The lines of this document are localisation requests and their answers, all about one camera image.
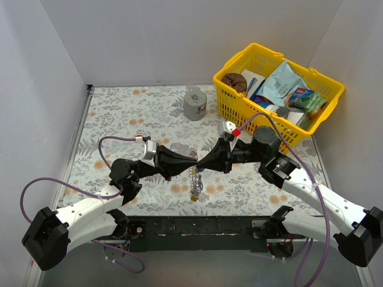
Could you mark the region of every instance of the green snack bag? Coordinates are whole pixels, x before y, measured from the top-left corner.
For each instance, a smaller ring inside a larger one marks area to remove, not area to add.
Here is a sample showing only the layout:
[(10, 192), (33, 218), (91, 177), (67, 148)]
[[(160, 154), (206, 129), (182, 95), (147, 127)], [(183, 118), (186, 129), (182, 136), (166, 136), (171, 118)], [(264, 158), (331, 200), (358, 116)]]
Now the green snack bag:
[(315, 114), (325, 103), (327, 103), (327, 99), (322, 97), (319, 92), (307, 88), (297, 88), (288, 99), (290, 106), (302, 109), (310, 114)]

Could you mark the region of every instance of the brown pouch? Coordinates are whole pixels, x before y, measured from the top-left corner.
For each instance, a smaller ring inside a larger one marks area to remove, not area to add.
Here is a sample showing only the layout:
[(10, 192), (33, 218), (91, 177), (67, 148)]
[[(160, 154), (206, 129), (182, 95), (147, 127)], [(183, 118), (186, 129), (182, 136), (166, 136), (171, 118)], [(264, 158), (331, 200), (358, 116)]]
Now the brown pouch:
[(242, 93), (247, 89), (247, 82), (244, 76), (237, 73), (228, 73), (223, 76), (222, 83), (234, 88), (238, 93)]

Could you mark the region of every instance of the gray roll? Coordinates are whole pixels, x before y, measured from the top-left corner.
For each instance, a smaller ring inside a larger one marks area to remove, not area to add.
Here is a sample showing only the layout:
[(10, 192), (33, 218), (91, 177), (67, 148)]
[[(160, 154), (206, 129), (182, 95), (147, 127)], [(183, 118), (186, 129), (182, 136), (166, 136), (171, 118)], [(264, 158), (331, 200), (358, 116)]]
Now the gray roll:
[(184, 96), (184, 114), (191, 121), (198, 121), (206, 115), (208, 97), (200, 90), (186, 92)]

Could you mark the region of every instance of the robotic arm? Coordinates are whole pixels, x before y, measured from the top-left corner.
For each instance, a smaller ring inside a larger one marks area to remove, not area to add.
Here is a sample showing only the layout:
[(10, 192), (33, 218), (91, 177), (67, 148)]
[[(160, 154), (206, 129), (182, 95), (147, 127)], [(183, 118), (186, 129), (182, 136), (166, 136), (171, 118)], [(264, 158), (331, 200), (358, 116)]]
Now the robotic arm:
[[(218, 132), (220, 137), (215, 147), (198, 163), (193, 158), (158, 146), (150, 138), (137, 137), (137, 141), (145, 142), (142, 160), (120, 158), (114, 161), (111, 182), (101, 189), (98, 198), (87, 198), (55, 211), (48, 207), (39, 211), (22, 240), (23, 245), (44, 271), (57, 265), (67, 252), (83, 243), (107, 235), (121, 239), (132, 223), (117, 208), (135, 198), (142, 187), (139, 179), (159, 173), (170, 181), (172, 176), (194, 165), (198, 169), (229, 173), (233, 163), (259, 162), (258, 172), (270, 184), (298, 196), (322, 212), (312, 182), (298, 163), (279, 152), (281, 140), (272, 128), (256, 128), (248, 144), (237, 139), (235, 125), (231, 122), (221, 123)], [(364, 209), (323, 185), (320, 190), (330, 215), (330, 244), (338, 247), (341, 254), (355, 265), (367, 266), (383, 243), (383, 212), (377, 207)], [(326, 241), (322, 217), (309, 216), (288, 206), (280, 207), (262, 226), (252, 227), (252, 231), (262, 237), (301, 234)], [(131, 239), (139, 236), (142, 235), (137, 231), (131, 234)]]

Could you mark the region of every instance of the gray floor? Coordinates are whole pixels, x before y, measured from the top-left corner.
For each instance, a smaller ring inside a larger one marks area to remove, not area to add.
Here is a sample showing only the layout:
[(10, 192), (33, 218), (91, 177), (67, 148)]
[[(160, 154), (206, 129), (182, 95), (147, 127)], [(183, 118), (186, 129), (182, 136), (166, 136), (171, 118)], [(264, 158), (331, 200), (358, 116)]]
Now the gray floor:
[[(298, 250), (301, 243), (295, 243)], [(302, 270), (300, 286), (312, 276), (323, 251), (315, 242)], [(71, 251), (55, 268), (43, 273), (39, 287), (77, 286), (294, 286), (301, 257), (289, 262), (261, 259), (246, 251), (146, 252), (147, 269), (133, 274), (106, 261), (102, 247), (88, 243)], [(123, 261), (139, 268), (131, 258)], [(318, 280), (312, 286), (362, 286), (356, 267), (331, 249)]]

